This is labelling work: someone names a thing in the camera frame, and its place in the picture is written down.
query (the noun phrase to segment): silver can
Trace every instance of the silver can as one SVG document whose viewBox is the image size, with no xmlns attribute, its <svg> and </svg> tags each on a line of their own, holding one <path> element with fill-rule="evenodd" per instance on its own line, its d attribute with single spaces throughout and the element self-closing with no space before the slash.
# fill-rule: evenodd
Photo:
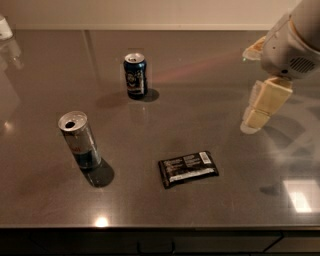
<svg viewBox="0 0 320 256">
<path fill-rule="evenodd" d="M 101 156 L 85 113 L 69 112 L 60 118 L 58 126 L 81 169 L 92 169 L 100 165 Z"/>
</svg>

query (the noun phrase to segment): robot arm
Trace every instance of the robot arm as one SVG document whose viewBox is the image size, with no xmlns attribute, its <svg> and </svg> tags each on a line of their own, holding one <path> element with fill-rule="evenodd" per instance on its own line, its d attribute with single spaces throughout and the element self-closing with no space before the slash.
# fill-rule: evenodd
<svg viewBox="0 0 320 256">
<path fill-rule="evenodd" d="M 252 134 L 290 97 L 293 80 L 304 79 L 320 68 L 320 1 L 301 1 L 243 55 L 260 60 L 271 76 L 256 82 L 243 116 L 241 130 Z"/>
<path fill-rule="evenodd" d="M 7 40 L 13 36 L 6 18 L 0 14 L 0 41 Z"/>
</svg>

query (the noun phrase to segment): can lid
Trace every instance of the can lid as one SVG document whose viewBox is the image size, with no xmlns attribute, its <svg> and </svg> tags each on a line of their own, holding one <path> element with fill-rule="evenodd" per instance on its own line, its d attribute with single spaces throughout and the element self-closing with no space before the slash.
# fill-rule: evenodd
<svg viewBox="0 0 320 256">
<path fill-rule="evenodd" d="M 58 126 L 62 131 L 74 132 L 84 127 L 87 121 L 88 118 L 85 113 L 81 111 L 71 111 L 60 118 Z"/>
<path fill-rule="evenodd" d="M 124 59 L 129 63 L 135 64 L 144 61 L 144 56 L 141 53 L 130 53 Z"/>
</svg>

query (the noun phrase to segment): soda can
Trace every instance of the soda can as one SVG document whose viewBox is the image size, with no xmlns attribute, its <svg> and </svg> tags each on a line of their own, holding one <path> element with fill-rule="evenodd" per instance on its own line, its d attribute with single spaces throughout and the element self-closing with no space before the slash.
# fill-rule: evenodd
<svg viewBox="0 0 320 256">
<path fill-rule="evenodd" d="M 60 118 L 58 126 L 81 169 L 100 165 L 101 157 L 85 113 L 69 112 Z"/>
<path fill-rule="evenodd" d="M 124 58 L 123 66 L 128 96 L 132 99 L 142 99 L 148 93 L 147 62 L 144 56 L 141 53 L 130 53 Z"/>
</svg>

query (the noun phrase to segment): black wrapper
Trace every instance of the black wrapper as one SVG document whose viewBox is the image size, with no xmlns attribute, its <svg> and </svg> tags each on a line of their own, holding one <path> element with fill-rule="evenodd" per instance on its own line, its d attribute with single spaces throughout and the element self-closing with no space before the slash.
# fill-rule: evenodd
<svg viewBox="0 0 320 256">
<path fill-rule="evenodd" d="M 159 161 L 165 188 L 184 183 L 190 179 L 219 175 L 209 151 Z"/>
</svg>

